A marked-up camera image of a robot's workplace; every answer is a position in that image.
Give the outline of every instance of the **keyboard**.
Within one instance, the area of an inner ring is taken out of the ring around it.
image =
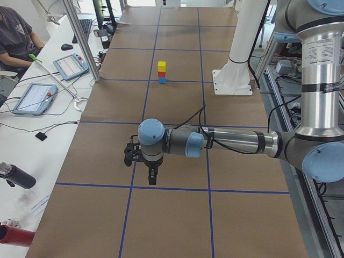
[[[80,24],[82,27],[82,30],[85,34],[86,40],[88,40],[88,36],[90,35],[91,27],[92,27],[92,20],[91,19],[80,19]],[[76,36],[74,35],[72,43],[77,43]]]

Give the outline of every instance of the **white table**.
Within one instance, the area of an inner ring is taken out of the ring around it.
[[[94,17],[90,15],[82,15],[79,18],[93,19]],[[103,47],[100,39],[94,36],[92,32],[94,29],[96,29],[95,26],[93,26],[91,29],[88,42],[93,56],[97,56],[98,51],[102,51]],[[74,33],[72,32],[70,23],[66,18],[63,20],[57,32],[50,38],[49,42],[39,54],[38,59],[40,59],[50,71],[56,71],[56,68],[52,63],[53,60],[71,53],[76,53],[83,56],[78,44],[73,44],[74,49],[69,51],[61,50],[62,44],[71,44],[73,35]],[[23,79],[42,74],[46,74],[46,72],[38,64],[33,63],[24,75]],[[20,97],[30,83],[37,81],[41,83],[53,83],[57,85],[57,83],[55,83],[50,76],[27,80],[18,84],[9,98]],[[68,86],[72,81],[73,80],[64,82],[64,84]],[[83,75],[74,84],[74,87],[78,92],[77,96],[88,98],[92,91],[91,85],[93,85],[93,82],[94,81],[92,80],[92,75],[90,73]],[[46,111],[46,113],[62,113],[67,108],[68,103],[71,100],[71,95],[66,91],[62,91],[61,93],[57,94],[51,107]],[[8,101],[10,108],[13,108],[15,103],[15,99]],[[81,104],[78,106],[81,108],[81,110],[84,110],[85,102],[81,102]],[[8,108],[6,105],[3,105],[0,109],[0,112],[6,110],[8,110]],[[35,117],[29,115],[15,115],[10,112],[0,113],[0,123],[31,131],[56,123],[77,121],[80,119],[80,116],[81,112],[75,110],[73,104],[71,104],[67,111],[60,116],[44,115]],[[37,132],[21,132],[19,130],[0,125],[0,162],[14,164],[26,171],[28,174],[34,176],[37,180],[36,185],[31,188],[37,198],[29,207],[38,203],[52,192],[76,129],[77,125],[75,124],[61,125],[49,131],[47,133],[47,139],[40,141],[35,137]],[[13,205],[15,199],[18,199],[26,192],[26,190],[19,186],[11,188],[5,180],[0,179],[0,220],[3,221],[6,219],[16,219],[19,220],[22,228],[30,231],[36,231],[43,212],[37,216],[34,216],[24,209],[20,209],[18,211],[18,208],[15,208]],[[27,251],[27,247],[0,245],[0,258],[25,257]]]

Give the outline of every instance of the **toy block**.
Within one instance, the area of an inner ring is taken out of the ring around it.
[[[166,78],[159,78],[159,83],[166,83]]]
[[[166,61],[159,61],[157,63],[157,71],[164,71],[166,72]]]
[[[165,78],[165,77],[166,77],[166,72],[165,72],[165,71],[159,71],[159,72],[157,73],[157,76],[158,76],[159,78]]]

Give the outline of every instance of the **black bottle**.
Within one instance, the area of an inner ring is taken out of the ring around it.
[[[10,165],[6,163],[0,163],[0,177],[7,180],[10,186],[14,184],[29,189],[36,184],[36,179],[22,171],[20,168],[17,168],[15,165]]]

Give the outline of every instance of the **computer mouse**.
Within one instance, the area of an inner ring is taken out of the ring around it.
[[[70,50],[70,49],[73,49],[73,46],[70,44],[63,44],[61,46],[61,50],[63,50],[63,51]]]

